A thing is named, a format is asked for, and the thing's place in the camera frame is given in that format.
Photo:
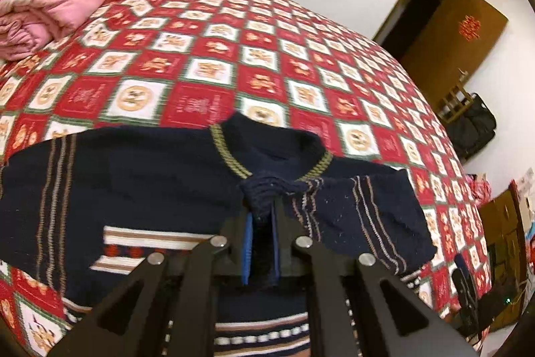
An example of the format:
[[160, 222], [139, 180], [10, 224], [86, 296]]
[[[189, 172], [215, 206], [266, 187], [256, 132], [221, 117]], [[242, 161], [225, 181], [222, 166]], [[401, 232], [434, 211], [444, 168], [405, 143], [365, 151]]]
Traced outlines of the red plaid clothes pile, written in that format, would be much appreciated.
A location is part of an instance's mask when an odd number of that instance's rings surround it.
[[492, 200], [492, 186], [486, 173], [468, 174], [466, 183], [477, 207], [481, 207]]

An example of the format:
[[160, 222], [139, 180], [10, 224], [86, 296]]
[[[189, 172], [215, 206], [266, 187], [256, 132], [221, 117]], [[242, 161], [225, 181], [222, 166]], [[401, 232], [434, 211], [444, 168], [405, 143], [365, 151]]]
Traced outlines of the wooden chair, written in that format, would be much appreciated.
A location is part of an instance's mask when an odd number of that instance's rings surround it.
[[474, 98], [461, 83], [453, 86], [442, 98], [436, 112], [443, 126], [453, 123], [473, 105]]

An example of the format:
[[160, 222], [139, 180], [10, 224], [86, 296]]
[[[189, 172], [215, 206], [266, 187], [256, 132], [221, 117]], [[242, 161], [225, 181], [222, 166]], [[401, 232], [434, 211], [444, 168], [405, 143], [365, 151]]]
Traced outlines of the red Christmas patchwork bedspread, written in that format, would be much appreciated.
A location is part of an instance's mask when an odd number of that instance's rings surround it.
[[[106, 128], [184, 128], [202, 134], [217, 182], [240, 182], [255, 161], [225, 132], [239, 112], [304, 130], [320, 150], [290, 209], [312, 237], [343, 237], [320, 210], [343, 160], [403, 172], [435, 254], [410, 279], [440, 315], [457, 303], [450, 275], [462, 255], [479, 293], [492, 275], [483, 222], [445, 129], [407, 72], [366, 37], [291, 0], [106, 0], [74, 34], [1, 70], [1, 168], [44, 143], [29, 213], [1, 225], [1, 315], [14, 340], [44, 356], [100, 297], [150, 253], [188, 253], [217, 222], [163, 225], [155, 206], [126, 218], [74, 210], [74, 166], [84, 139]], [[88, 221], [95, 253], [80, 272], [67, 247]]]

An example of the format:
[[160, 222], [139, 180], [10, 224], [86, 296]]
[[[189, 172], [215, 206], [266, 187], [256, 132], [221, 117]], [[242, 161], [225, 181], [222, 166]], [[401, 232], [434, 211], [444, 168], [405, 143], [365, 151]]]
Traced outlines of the brown wooden door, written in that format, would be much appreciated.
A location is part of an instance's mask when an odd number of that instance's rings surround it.
[[477, 71], [507, 23], [485, 0], [442, 0], [401, 58], [401, 66], [438, 112], [450, 91]]

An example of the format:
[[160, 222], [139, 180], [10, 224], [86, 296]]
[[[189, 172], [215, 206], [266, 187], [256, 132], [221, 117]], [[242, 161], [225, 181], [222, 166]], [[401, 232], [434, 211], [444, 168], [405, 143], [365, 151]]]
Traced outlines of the black bag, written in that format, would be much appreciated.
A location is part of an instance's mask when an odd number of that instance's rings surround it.
[[468, 161], [484, 149], [496, 135], [495, 116], [479, 94], [473, 93], [472, 103], [463, 113], [445, 125], [448, 138], [461, 161]]

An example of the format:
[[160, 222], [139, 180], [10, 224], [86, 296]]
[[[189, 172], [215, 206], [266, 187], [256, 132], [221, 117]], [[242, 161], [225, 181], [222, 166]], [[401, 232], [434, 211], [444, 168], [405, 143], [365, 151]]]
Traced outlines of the navy knitted striped sweater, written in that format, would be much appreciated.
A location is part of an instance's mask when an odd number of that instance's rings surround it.
[[435, 255], [407, 173], [337, 158], [311, 132], [235, 113], [208, 128], [106, 127], [37, 143], [1, 170], [1, 259], [79, 312], [151, 252], [189, 253], [247, 210], [247, 291], [223, 293], [215, 352], [309, 348], [305, 298], [277, 288], [275, 205], [333, 252], [406, 276]]

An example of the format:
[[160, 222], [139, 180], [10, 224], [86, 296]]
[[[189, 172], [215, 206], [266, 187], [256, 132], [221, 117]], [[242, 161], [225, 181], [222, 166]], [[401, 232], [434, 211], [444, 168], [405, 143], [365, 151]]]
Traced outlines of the dark wooden cabinet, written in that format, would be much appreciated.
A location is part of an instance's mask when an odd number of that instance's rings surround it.
[[498, 304], [490, 325], [495, 332], [519, 321], [526, 299], [528, 262], [516, 184], [509, 184], [479, 212], [493, 283], [488, 294]]

